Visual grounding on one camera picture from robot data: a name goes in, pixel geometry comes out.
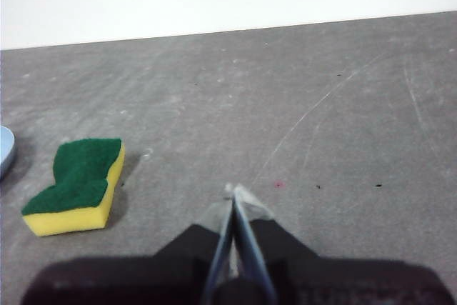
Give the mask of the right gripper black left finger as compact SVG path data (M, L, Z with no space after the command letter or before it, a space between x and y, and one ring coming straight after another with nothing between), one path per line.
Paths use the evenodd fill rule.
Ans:
M232 184L153 255L84 256L42 269L23 304L201 304L231 247Z

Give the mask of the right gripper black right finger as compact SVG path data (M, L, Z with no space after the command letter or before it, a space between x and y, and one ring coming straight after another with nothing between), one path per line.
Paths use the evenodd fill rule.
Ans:
M404 261L318 255L283 228L246 187L233 189L241 245L278 304L449 304L436 272Z

